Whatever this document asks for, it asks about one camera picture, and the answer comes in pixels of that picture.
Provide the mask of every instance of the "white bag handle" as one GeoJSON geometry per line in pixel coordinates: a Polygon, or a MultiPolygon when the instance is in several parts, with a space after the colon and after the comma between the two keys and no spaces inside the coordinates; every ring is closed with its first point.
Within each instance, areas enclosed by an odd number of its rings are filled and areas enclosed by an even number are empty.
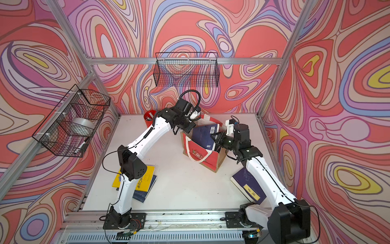
{"type": "Polygon", "coordinates": [[[187,148],[187,155],[188,157],[194,161],[195,163],[201,163],[203,162],[204,160],[206,160],[206,158],[213,152],[212,150],[208,150],[208,149],[205,149],[207,151],[207,154],[206,156],[204,156],[202,159],[200,159],[199,161],[196,161],[195,159],[192,158],[192,156],[190,155],[190,148],[188,147],[188,142],[191,141],[191,139],[186,136],[186,148],[187,148]]]}

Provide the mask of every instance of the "gray ventilation slot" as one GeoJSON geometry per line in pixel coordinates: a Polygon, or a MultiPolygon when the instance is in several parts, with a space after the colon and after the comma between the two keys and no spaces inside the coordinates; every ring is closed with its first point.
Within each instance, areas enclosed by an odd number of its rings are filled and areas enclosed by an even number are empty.
{"type": "MultiPolygon", "coordinates": [[[[148,242],[180,242],[180,241],[243,241],[242,231],[174,231],[174,232],[138,232],[127,238],[116,238],[116,233],[107,233],[110,242],[148,243],[148,242]]],[[[107,243],[104,233],[78,232],[70,233],[66,243],[107,243]]]]}

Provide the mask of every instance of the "red cup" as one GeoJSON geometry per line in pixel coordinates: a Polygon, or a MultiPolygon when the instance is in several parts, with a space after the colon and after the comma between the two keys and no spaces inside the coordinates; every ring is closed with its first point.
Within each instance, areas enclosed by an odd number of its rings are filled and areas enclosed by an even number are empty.
{"type": "Polygon", "coordinates": [[[146,127],[149,127],[153,124],[153,117],[155,116],[156,111],[155,110],[149,110],[144,114],[144,120],[146,123],[146,127]]]}

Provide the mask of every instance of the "colorful patterned wall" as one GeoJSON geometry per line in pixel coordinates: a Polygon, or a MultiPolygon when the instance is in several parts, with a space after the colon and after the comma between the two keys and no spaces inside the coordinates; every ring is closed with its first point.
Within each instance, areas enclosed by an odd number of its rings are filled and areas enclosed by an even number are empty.
{"type": "Polygon", "coordinates": [[[389,1],[319,1],[262,114],[322,244],[390,243],[389,33],[389,1]]]}
{"type": "Polygon", "coordinates": [[[114,126],[109,109],[83,158],[42,150],[0,202],[0,243],[49,243],[77,206],[114,126]]]}
{"type": "Polygon", "coordinates": [[[217,51],[221,57],[281,57],[303,6],[298,0],[64,0],[91,57],[154,57],[217,51]]]}
{"type": "MultiPolygon", "coordinates": [[[[3,174],[86,71],[45,0],[0,1],[0,23],[3,174]]],[[[82,159],[39,151],[0,202],[1,244],[50,242],[66,212],[78,203],[114,121],[109,110],[82,159]]]]}
{"type": "MultiPolygon", "coordinates": [[[[285,0],[72,0],[62,5],[91,57],[207,51],[219,57],[281,57],[302,6],[302,1],[285,0]]],[[[220,66],[220,86],[202,89],[201,108],[209,113],[257,112],[275,68],[220,66]]],[[[122,114],[164,108],[189,88],[155,87],[152,65],[95,69],[122,114]]]]}
{"type": "Polygon", "coordinates": [[[0,2],[0,177],[86,74],[44,2],[0,2]]]}
{"type": "MultiPolygon", "coordinates": [[[[197,88],[201,92],[200,107],[206,113],[255,113],[274,74],[276,65],[232,65],[231,77],[220,75],[218,87],[197,88]]],[[[143,114],[175,105],[188,87],[156,87],[153,65],[96,65],[117,110],[121,114],[143,114]]],[[[184,98],[193,104],[196,94],[184,98]]]]}

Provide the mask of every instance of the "white tabletop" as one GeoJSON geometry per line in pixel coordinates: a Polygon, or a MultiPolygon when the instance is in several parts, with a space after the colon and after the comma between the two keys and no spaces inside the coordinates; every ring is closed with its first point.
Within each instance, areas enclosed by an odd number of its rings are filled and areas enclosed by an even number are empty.
{"type": "MultiPolygon", "coordinates": [[[[228,114],[211,116],[222,123],[230,119],[228,114]]],[[[249,126],[252,145],[259,148],[271,170],[275,171],[255,115],[235,116],[240,123],[249,126]]],[[[120,145],[127,146],[146,128],[142,115],[122,116],[107,153],[117,150],[120,145]]],[[[156,167],[154,174],[157,179],[144,203],[133,199],[134,210],[228,209],[249,202],[230,182],[231,176],[243,167],[241,164],[237,165],[226,157],[218,172],[214,173],[185,156],[180,135],[175,136],[172,131],[155,143],[143,162],[156,167]]],[[[117,172],[120,168],[118,154],[109,155],[104,166],[117,172]]],[[[108,204],[116,201],[118,192],[112,187],[114,178],[115,174],[100,166],[83,210],[107,210],[108,204]]],[[[262,206],[269,207],[269,204],[264,201],[262,206]]]]}

